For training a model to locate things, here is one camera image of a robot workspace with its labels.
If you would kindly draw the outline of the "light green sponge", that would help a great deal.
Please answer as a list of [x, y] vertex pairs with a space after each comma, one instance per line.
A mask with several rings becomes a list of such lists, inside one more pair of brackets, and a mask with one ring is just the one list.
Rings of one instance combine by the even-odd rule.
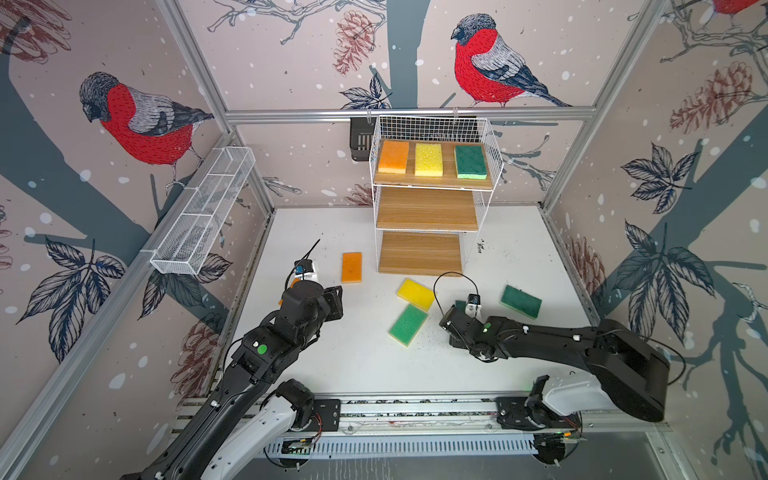
[[388, 334], [404, 347], [408, 347], [425, 323], [428, 313], [409, 304], [389, 329]]

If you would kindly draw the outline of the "dark green sponge carried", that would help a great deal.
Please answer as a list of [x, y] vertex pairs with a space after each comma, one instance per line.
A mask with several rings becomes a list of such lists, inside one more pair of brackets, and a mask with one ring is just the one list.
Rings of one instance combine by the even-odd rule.
[[488, 178], [487, 164], [481, 145], [457, 145], [454, 149], [458, 179], [485, 180]]

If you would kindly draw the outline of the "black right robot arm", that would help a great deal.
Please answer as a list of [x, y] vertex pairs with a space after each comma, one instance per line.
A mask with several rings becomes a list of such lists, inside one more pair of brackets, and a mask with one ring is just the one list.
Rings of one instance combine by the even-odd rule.
[[569, 367], [537, 377], [523, 405], [502, 415], [503, 425], [541, 430], [592, 410], [664, 420], [669, 361], [617, 321], [582, 328], [531, 326], [501, 316], [481, 321], [451, 307], [440, 327], [453, 347], [484, 363], [533, 358]]

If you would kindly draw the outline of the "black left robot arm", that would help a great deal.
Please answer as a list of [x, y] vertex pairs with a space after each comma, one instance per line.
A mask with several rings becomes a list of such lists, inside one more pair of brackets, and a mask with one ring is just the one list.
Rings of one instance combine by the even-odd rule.
[[320, 338], [324, 323], [343, 317], [343, 288], [300, 280], [282, 303], [248, 331], [217, 387], [158, 458], [125, 479], [201, 479], [252, 405]]

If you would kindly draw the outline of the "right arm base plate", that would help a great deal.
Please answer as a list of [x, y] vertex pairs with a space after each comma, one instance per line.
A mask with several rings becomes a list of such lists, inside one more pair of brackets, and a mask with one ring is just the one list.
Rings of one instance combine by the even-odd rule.
[[497, 409], [496, 421], [503, 429], [532, 432], [546, 429], [580, 430], [582, 427], [578, 413], [560, 415], [541, 400], [502, 396], [494, 402]]

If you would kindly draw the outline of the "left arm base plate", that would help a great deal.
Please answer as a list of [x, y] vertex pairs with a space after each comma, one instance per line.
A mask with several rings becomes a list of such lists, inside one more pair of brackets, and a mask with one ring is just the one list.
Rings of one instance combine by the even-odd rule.
[[340, 424], [341, 402], [337, 399], [320, 399], [302, 405], [290, 427], [291, 432], [316, 434], [337, 432]]

